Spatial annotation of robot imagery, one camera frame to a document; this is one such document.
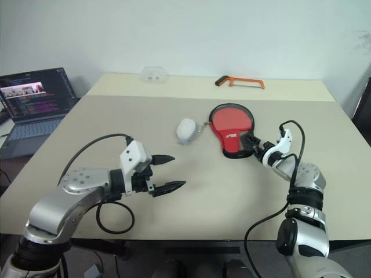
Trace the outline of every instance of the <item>beige tabletop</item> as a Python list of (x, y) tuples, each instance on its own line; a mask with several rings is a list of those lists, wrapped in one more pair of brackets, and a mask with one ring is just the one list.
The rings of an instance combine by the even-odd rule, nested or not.
[(104, 74), (89, 96), (210, 98), (214, 100), (335, 101), (322, 81), (265, 79), (265, 89), (215, 86), (217, 78), (171, 76), (165, 83), (143, 82), (140, 75)]
[[(262, 140), (274, 142), (279, 135), (278, 126), (285, 120), (295, 119), (301, 123), (307, 136), (303, 160), (318, 165), (328, 183), (323, 211), (327, 216), (330, 239), (371, 237), (371, 223), (367, 221), (367, 204), (371, 196), (371, 149), (321, 82), (303, 81), (307, 88), (304, 91), (309, 91), (311, 84), (322, 90), (323, 96), (314, 93), (319, 96), (314, 101), (310, 100), (309, 93), (305, 97), (297, 96), (300, 95), (300, 81), (295, 81), (296, 89), (292, 86), (292, 91), (297, 91), (297, 95), (292, 93), (292, 96), (296, 96), (295, 100), (242, 100), (242, 97), (231, 97), (234, 95), (230, 90), (233, 87), (228, 86), (223, 90), (229, 93), (224, 99), (218, 97), (217, 100), (207, 99), (207, 96), (195, 97), (195, 94), (191, 98), (165, 95), (148, 97), (145, 94), (141, 97), (123, 96), (126, 87), (132, 89), (128, 94), (134, 94), (136, 89), (130, 81), (125, 86), (119, 79), (134, 78), (137, 90), (144, 91), (145, 87), (147, 94), (152, 92), (152, 87), (154, 94), (163, 90), (176, 94), (168, 90), (167, 84), (143, 84), (135, 75), (104, 75), (61, 122), (2, 196), (2, 233), (22, 233), (32, 206), (56, 187), (63, 167), (80, 147), (96, 137), (122, 132), (141, 141), (152, 154), (176, 157), (171, 163), (152, 168), (153, 180), (157, 185), (173, 180), (186, 180), (187, 183), (171, 194), (156, 198), (147, 193), (123, 197), (121, 202), (130, 206), (136, 216), (136, 224), (129, 233), (110, 235), (101, 231), (93, 209), (85, 215), (74, 237), (243, 239), (252, 223), (285, 204), (288, 183), (264, 168), (254, 157), (237, 160), (225, 158), (218, 139), (208, 127), (189, 145), (179, 145), (175, 136), (176, 126), (182, 118), (191, 117), (201, 123), (207, 120), (216, 105), (233, 101), (248, 107), (254, 114), (255, 135)], [(206, 83), (214, 81), (209, 78), (185, 79), (188, 79), (188, 83), (192, 79), (201, 83), (204, 80), (205, 87), (208, 86)], [(285, 83), (290, 87), (290, 81), (277, 82), (282, 82), (283, 87)], [(115, 96), (99, 95), (97, 87), (106, 87)], [(214, 90), (214, 86), (210, 86), (209, 90)], [(249, 98), (250, 94), (247, 92), (243, 96)], [(281, 96), (287, 99), (282, 91)], [(291, 130), (294, 138), (292, 151), (298, 151), (301, 138), (294, 127)], [(123, 149), (123, 139), (107, 139), (86, 150), (72, 168), (116, 169), (119, 167), (118, 156)], [(262, 224), (252, 232), (251, 239), (275, 240), (283, 218), (281, 215)], [(127, 212), (113, 205), (103, 209), (102, 219), (103, 224), (111, 229), (122, 229), (130, 221)]]

